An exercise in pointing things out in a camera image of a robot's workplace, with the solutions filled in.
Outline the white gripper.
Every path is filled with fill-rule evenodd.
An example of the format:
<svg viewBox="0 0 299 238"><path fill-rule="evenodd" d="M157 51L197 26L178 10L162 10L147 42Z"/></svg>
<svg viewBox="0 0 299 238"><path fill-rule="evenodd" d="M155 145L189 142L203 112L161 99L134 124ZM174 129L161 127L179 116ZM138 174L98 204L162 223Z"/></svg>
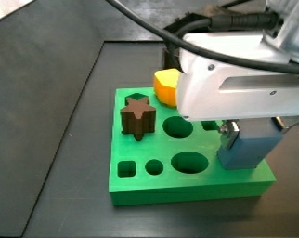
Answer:
<svg viewBox="0 0 299 238"><path fill-rule="evenodd" d="M194 46L242 60L286 63L289 56L262 41L258 32L189 33ZM175 103L187 121L267 118L282 134L299 125L299 76L237 67L179 51L182 73ZM234 120L218 129L219 144L229 150L238 136Z"/></svg>

